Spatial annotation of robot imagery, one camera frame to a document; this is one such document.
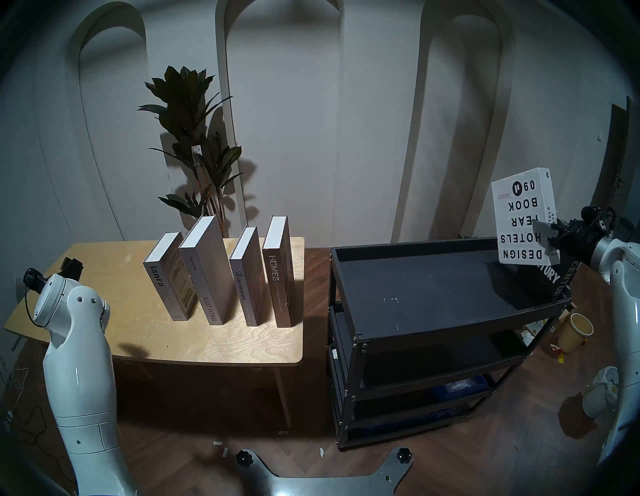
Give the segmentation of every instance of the white book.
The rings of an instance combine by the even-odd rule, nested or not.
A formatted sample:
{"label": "white book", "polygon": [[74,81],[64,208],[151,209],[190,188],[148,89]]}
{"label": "white book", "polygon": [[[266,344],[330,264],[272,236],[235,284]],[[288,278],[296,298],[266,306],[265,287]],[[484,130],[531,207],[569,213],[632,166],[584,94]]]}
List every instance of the white book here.
{"label": "white book", "polygon": [[236,280],[244,320],[248,326],[257,326],[260,303],[266,286],[257,228],[244,228],[229,263]]}
{"label": "white book", "polygon": [[209,325],[224,324],[234,297],[234,278],[218,218],[200,217],[180,245],[180,254]]}
{"label": "white book", "polygon": [[289,219],[273,216],[267,237],[262,246],[271,302],[278,327],[291,327],[293,312],[294,280]]}
{"label": "white book", "polygon": [[537,167],[491,183],[500,263],[556,265],[549,245],[556,201],[549,169]]}
{"label": "white book", "polygon": [[189,320],[189,313],[195,302],[193,284],[178,250],[181,242],[182,233],[167,232],[143,261],[158,295],[174,321]]}

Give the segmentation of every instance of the wooden table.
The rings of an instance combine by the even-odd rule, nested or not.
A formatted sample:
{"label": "wooden table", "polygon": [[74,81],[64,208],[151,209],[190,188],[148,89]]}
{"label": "wooden table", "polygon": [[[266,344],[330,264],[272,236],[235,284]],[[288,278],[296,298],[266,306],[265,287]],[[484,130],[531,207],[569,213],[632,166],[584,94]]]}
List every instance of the wooden table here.
{"label": "wooden table", "polygon": [[[225,239],[230,255],[237,239]],[[230,317],[221,326],[210,326],[197,301],[188,321],[175,322],[169,317],[142,260],[155,246],[155,241],[116,241],[112,243],[76,243],[45,273],[60,270],[64,257],[76,258],[84,264],[83,285],[95,289],[111,307],[111,318],[105,336],[115,357],[153,362],[272,367],[287,425],[291,426],[289,409],[282,386],[279,367],[295,365],[302,359],[302,312],[304,301],[305,240],[291,238],[295,279],[294,322],[291,328],[276,327],[271,296],[262,297],[259,321],[248,327],[239,300],[230,309]],[[38,294],[27,295],[33,311]],[[4,327],[16,334],[49,341],[46,329],[34,326],[24,309],[24,301],[15,308]]]}

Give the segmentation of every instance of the yellow cup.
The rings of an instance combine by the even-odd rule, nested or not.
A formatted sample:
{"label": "yellow cup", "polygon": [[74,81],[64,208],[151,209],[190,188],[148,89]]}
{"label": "yellow cup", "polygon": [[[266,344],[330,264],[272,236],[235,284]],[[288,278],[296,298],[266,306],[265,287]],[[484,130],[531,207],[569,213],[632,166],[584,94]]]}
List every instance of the yellow cup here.
{"label": "yellow cup", "polygon": [[593,324],[582,314],[571,314],[560,328],[558,346],[565,353],[571,353],[586,337],[593,334]]}

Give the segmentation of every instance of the potted plant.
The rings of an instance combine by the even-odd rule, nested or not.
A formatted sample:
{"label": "potted plant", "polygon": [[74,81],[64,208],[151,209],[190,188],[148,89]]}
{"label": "potted plant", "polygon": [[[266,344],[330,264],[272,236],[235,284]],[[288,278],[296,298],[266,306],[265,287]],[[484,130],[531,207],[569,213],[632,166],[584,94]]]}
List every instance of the potted plant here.
{"label": "potted plant", "polygon": [[[147,88],[166,106],[149,104],[141,105],[138,110],[152,112],[157,115],[160,125],[176,139],[173,153],[157,150],[182,162],[189,169],[198,185],[198,194],[193,191],[184,193],[184,198],[172,193],[160,201],[194,218],[201,215],[217,214],[220,230],[225,232],[225,208],[222,202],[224,187],[242,173],[231,174],[231,164],[238,160],[241,147],[222,147],[220,134],[210,132],[207,137],[206,118],[225,100],[211,105],[220,94],[218,92],[208,102],[204,95],[214,76],[207,77],[207,71],[197,72],[183,67],[180,72],[169,66],[164,79],[152,78],[153,83],[145,83]],[[200,153],[193,147],[200,147]],[[201,179],[208,181],[202,184]]]}

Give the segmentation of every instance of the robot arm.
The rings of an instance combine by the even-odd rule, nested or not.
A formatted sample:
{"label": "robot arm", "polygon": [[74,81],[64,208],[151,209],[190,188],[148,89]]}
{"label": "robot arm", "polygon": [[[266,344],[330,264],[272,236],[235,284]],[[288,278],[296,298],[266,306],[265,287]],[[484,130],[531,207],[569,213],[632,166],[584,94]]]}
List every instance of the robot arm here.
{"label": "robot arm", "polygon": [[612,226],[607,232],[602,224],[603,212],[597,207],[585,207],[582,221],[552,226],[558,236],[550,239],[552,246],[576,256],[611,286],[620,384],[616,418],[602,447],[600,462],[620,443],[640,412],[640,245],[613,239]]}
{"label": "robot arm", "polygon": [[80,496],[139,494],[116,434],[116,383],[104,337],[109,305],[59,274],[44,279],[29,269],[24,281],[40,293],[34,323],[51,334],[43,361],[47,396]]}

